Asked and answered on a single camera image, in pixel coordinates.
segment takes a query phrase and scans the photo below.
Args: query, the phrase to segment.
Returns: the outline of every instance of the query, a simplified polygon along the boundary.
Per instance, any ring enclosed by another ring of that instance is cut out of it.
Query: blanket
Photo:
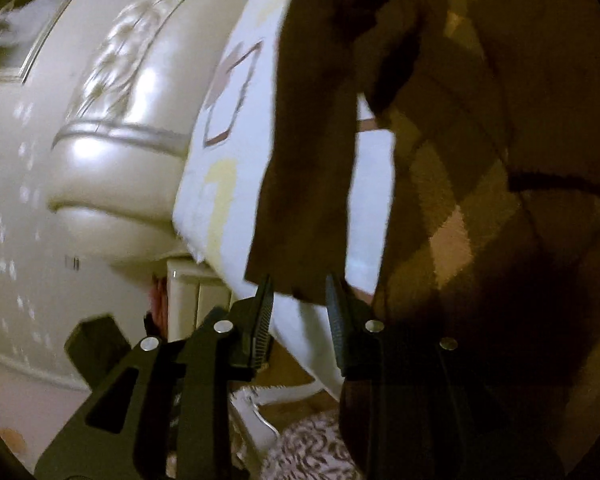
[[[573,468],[600,434],[600,4],[292,0],[248,280],[324,304],[344,273],[359,92],[395,134],[376,315],[458,340]]]

